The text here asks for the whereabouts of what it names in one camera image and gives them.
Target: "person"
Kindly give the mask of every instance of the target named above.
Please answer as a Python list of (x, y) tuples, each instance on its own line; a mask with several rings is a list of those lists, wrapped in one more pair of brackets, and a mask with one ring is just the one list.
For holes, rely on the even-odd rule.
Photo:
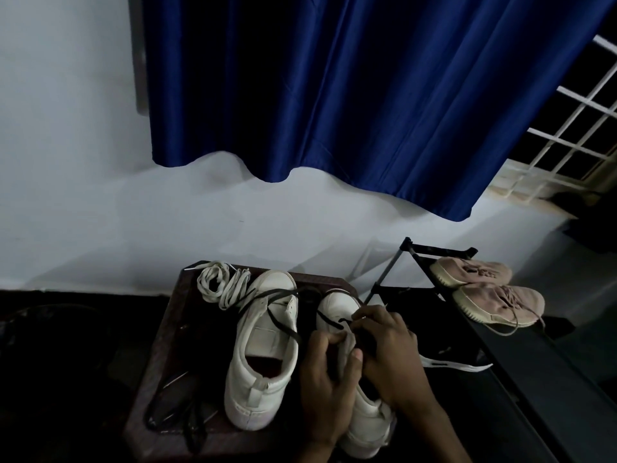
[(363, 328), (377, 344), (374, 357), (351, 351), (342, 379), (335, 384), (326, 371), (326, 350), (346, 332), (314, 331), (300, 366), (300, 398), (307, 427), (298, 463), (325, 463), (351, 421), (356, 387), (362, 373), (383, 401), (410, 421), (436, 461), (469, 463), (450, 420), (437, 402), (420, 362), (416, 336), (398, 313), (366, 305), (352, 316), (353, 331)]

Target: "pink sneaker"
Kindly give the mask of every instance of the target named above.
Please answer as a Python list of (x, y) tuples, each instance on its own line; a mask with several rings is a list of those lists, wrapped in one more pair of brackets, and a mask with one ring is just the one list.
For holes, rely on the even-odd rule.
[(459, 287), (471, 283), (492, 283), (503, 286), (512, 279), (512, 270), (505, 264), (497, 262), (443, 257), (430, 268), (445, 287)]
[(528, 287), (474, 283), (459, 287), (452, 298), (470, 319), (479, 323), (501, 323), (514, 330), (529, 327), (538, 320), (542, 322), (544, 313), (543, 296)]

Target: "coiled white shoelace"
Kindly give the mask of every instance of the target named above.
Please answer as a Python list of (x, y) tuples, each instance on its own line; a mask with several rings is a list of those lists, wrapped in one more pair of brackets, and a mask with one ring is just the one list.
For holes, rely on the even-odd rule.
[[(226, 311), (244, 297), (251, 279), (251, 272), (248, 269), (238, 270), (233, 265), (223, 262), (204, 263), (185, 269), (189, 270), (202, 270), (197, 277), (197, 289), (206, 302), (218, 304), (222, 311)], [(212, 281), (214, 281), (212, 288), (215, 288), (215, 291), (210, 288)]]

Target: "white shoe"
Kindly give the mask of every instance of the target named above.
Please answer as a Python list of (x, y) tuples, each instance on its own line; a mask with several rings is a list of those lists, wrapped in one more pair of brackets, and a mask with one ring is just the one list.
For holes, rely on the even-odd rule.
[[(349, 329), (351, 315), (360, 308), (356, 298), (341, 290), (330, 291), (317, 308), (317, 329), (337, 333), (347, 331), (347, 337), (339, 345), (338, 373), (343, 376), (349, 353), (355, 347), (355, 335)], [(380, 448), (390, 441), (396, 414), (381, 399), (369, 399), (358, 385), (353, 405), (353, 414), (347, 433), (339, 440), (339, 446), (353, 458), (374, 457)]]
[(236, 427), (259, 430), (274, 419), (296, 367), (298, 299), (284, 271), (266, 271), (248, 292), (225, 381), (225, 413)]

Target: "curtain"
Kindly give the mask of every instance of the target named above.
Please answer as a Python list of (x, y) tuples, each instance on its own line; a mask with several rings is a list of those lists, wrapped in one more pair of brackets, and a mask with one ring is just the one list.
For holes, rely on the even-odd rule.
[(614, 0), (143, 0), (152, 154), (461, 221)]

